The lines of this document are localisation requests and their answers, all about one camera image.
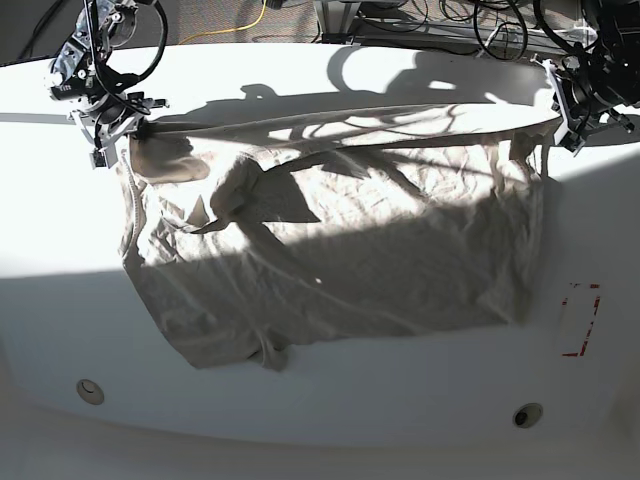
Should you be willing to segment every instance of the white tabletop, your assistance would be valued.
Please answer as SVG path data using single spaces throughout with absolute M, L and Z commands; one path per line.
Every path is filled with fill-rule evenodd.
M 118 52 L 141 71 L 153 49 Z M 34 401 L 105 420 L 224 438 L 329 445 L 456 445 L 595 429 L 633 351 L 640 229 L 638 146 L 554 151 L 536 299 L 523 327 L 291 348 L 282 373 L 191 368 L 165 342 L 120 266 L 123 203 L 112 172 L 48 98 L 46 63 L 0 70 L 2 336 Z M 507 102 L 548 107 L 541 69 L 440 53 L 325 45 L 168 48 L 142 86 L 156 116 L 218 124 L 350 107 Z M 596 143 L 606 140 L 596 138 Z M 560 357 L 569 282 L 602 285 L 589 354 Z M 105 390 L 100 407 L 75 383 Z M 515 409 L 545 407 L 535 429 Z

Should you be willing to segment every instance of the round hole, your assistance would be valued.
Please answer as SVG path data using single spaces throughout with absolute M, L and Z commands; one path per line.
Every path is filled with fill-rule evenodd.
M 513 424 L 518 428 L 531 428 L 542 418 L 542 405 L 529 403 L 513 414 Z
M 80 398 L 90 405 L 101 405 L 104 402 L 104 392 L 96 382 L 91 380 L 80 380 L 76 384 L 76 391 Z

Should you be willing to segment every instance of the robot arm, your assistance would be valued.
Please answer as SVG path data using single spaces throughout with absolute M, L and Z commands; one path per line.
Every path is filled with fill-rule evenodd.
M 549 28 L 540 0 L 534 0 L 533 6 L 544 32 L 567 54 L 560 66 L 543 62 L 555 90 L 554 108 L 563 118 L 555 133 L 556 144 L 577 153 L 590 134 L 603 129 L 604 114 L 614 121 L 612 125 L 633 132 L 634 124 L 615 107 L 640 102 L 640 2 L 583 0 L 583 15 L 598 32 L 596 41 L 586 48 L 570 45 Z
M 84 0 L 76 28 L 51 64 L 49 89 L 55 100 L 74 102 L 71 117 L 93 143 L 94 167 L 111 167 L 117 160 L 114 144 L 135 132 L 150 109 L 163 100 L 125 90 L 156 69 L 167 43 L 167 17 L 156 0 Z M 158 53 L 142 74 L 119 73 L 107 65 L 114 47 L 127 43 L 136 27 L 139 5 L 152 6 L 162 24 Z
M 582 0 L 585 19 L 598 32 L 586 48 L 569 44 L 547 25 L 540 1 L 533 0 L 537 23 L 566 52 L 560 65 L 542 63 L 555 90 L 553 108 L 563 118 L 556 144 L 577 153 L 588 135 L 609 128 L 600 126 L 604 114 L 632 132 L 633 123 L 615 107 L 640 103 L 640 1 Z M 133 35 L 139 5 L 155 8 L 162 23 L 158 53 L 142 74 L 121 74 L 107 61 L 113 47 Z M 167 18 L 159 1 L 84 0 L 75 31 L 51 64 L 49 88 L 54 99 L 74 102 L 71 116 L 95 147 L 94 167 L 112 166 L 115 141 L 135 133 L 150 109 L 166 106 L 142 92 L 124 93 L 151 75 L 166 43 Z

